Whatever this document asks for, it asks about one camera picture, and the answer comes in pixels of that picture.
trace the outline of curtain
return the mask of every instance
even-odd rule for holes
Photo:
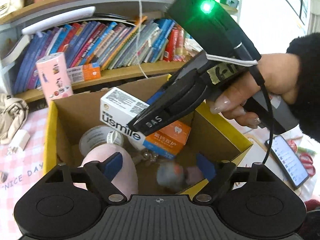
[[[320,32],[320,0],[310,0],[310,18],[307,34]]]

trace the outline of smartphone screen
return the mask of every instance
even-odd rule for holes
[[[271,150],[296,188],[306,181],[306,169],[281,135],[273,138]]]

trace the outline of led light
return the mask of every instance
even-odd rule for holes
[[[212,0],[203,1],[200,8],[205,14],[208,14],[208,13],[212,12],[214,4],[215,4],[215,2]]]

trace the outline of tooth logo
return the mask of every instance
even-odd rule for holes
[[[181,129],[180,127],[176,126],[176,127],[174,128],[174,131],[177,132],[177,133],[181,133],[181,132],[182,132],[182,129]]]

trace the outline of beige bag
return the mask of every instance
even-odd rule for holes
[[[24,0],[0,0],[0,18],[24,6]]]
[[[0,144],[8,144],[25,123],[29,113],[27,103],[0,93]]]

